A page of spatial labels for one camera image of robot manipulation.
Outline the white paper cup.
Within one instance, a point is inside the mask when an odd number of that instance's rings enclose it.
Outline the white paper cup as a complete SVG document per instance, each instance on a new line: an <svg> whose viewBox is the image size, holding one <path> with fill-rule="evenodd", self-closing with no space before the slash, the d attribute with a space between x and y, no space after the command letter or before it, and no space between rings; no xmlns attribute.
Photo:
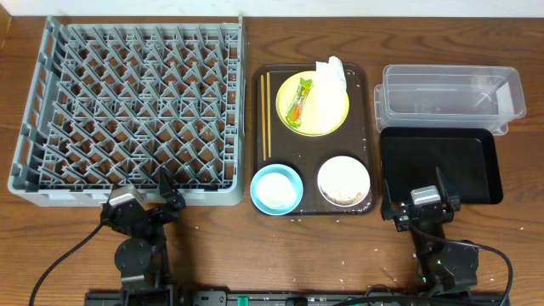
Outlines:
<svg viewBox="0 0 544 306"><path fill-rule="evenodd" d="M257 196L270 209L290 206L297 197L291 181L281 173L265 174L257 184Z"/></svg>

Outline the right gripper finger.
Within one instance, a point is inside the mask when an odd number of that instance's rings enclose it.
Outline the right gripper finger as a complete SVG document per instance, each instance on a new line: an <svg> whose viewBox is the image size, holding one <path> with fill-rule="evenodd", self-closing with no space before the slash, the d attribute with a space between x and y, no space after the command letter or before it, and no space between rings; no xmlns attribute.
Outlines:
<svg viewBox="0 0 544 306"><path fill-rule="evenodd" d="M383 197L380 213L384 221L394 218L394 210L392 208L388 182L386 179L383 180Z"/></svg>
<svg viewBox="0 0 544 306"><path fill-rule="evenodd" d="M448 200L449 199L449 193L445 184L445 179L438 167L435 168L438 186L439 186L439 193L442 200Z"/></svg>

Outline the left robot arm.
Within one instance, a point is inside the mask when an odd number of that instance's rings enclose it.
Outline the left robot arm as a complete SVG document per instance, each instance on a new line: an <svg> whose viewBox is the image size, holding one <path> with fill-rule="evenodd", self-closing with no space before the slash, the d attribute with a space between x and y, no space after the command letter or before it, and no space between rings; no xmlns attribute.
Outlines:
<svg viewBox="0 0 544 306"><path fill-rule="evenodd" d="M146 209L144 197L130 184L116 184L102 206L101 223L127 239L116 249L114 261L121 273L120 304L179 304L179 290L171 282L164 226L179 219L186 202L168 170L159 170L161 205Z"/></svg>

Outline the green orange snack wrapper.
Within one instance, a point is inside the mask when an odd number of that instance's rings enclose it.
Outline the green orange snack wrapper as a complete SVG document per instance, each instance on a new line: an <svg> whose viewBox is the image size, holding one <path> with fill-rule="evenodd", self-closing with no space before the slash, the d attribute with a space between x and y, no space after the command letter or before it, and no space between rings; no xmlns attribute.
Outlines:
<svg viewBox="0 0 544 306"><path fill-rule="evenodd" d="M290 127L299 128L302 125L304 104L313 86L314 82L312 79L299 79L296 93L285 116L286 122Z"/></svg>

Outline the white paper napkin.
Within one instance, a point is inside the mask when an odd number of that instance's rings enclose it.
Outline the white paper napkin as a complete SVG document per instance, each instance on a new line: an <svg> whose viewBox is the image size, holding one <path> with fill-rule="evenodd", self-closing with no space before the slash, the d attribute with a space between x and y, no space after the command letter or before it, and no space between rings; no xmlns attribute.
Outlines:
<svg viewBox="0 0 544 306"><path fill-rule="evenodd" d="M347 81L343 62L337 56L330 56L328 61L316 61L316 85L319 90L347 90Z"/></svg>

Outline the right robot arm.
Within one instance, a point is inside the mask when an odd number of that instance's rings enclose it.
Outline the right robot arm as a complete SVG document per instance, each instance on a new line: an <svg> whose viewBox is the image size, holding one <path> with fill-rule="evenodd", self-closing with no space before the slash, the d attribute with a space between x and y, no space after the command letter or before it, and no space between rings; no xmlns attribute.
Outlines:
<svg viewBox="0 0 544 306"><path fill-rule="evenodd" d="M453 221L461 208L456 187L440 171L437 184L411 191L411 201L395 208L388 183L383 183L381 215L392 220L399 232L409 231L416 250L422 296L467 292L478 284L479 251L467 241L445 239L443 225Z"/></svg>

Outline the pale pink bowl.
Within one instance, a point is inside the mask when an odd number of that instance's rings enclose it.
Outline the pale pink bowl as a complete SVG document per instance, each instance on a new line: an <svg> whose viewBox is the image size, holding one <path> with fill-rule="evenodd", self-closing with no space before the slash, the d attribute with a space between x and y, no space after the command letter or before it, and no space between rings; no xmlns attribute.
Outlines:
<svg viewBox="0 0 544 306"><path fill-rule="evenodd" d="M371 193L371 177L361 161L350 156L335 156L325 161L320 167L317 174L317 186L322 196L324 191L360 191L362 196L355 205L338 206L331 203L337 207L353 207L360 204Z"/></svg>

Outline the rice food scraps pile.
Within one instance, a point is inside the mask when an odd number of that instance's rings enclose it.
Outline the rice food scraps pile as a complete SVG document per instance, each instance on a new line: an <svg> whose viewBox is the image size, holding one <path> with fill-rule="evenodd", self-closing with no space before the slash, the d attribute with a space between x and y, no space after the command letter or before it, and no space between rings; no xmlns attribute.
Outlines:
<svg viewBox="0 0 544 306"><path fill-rule="evenodd" d="M323 196L332 204L338 206L355 205L360 201L362 193L353 190L324 191Z"/></svg>

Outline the yellow round plate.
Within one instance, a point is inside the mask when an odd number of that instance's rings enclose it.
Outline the yellow round plate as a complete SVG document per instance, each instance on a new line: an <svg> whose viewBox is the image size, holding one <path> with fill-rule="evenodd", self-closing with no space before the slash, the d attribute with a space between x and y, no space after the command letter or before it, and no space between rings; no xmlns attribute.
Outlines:
<svg viewBox="0 0 544 306"><path fill-rule="evenodd" d="M312 80L313 87L303 105L301 123L294 127L286 115L301 79ZM303 71L289 76L280 85L275 107L280 121L288 129L303 136L319 137L334 132L344 123L349 113L349 96L343 83L335 77Z"/></svg>

